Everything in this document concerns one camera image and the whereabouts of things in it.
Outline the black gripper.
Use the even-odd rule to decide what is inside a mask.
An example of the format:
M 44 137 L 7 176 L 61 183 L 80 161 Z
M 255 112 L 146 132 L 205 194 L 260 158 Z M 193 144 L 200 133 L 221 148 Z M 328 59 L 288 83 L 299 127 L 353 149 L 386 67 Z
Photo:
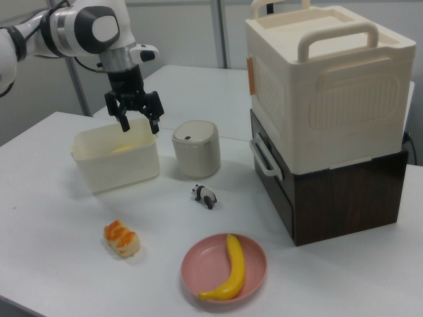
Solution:
M 107 72 L 111 91 L 104 95 L 108 114 L 120 123 L 122 131 L 130 130 L 127 111 L 140 112 L 149 119 L 152 134 L 159 132 L 160 117 L 164 114 L 163 105 L 156 91 L 145 93 L 139 66 L 119 72 Z

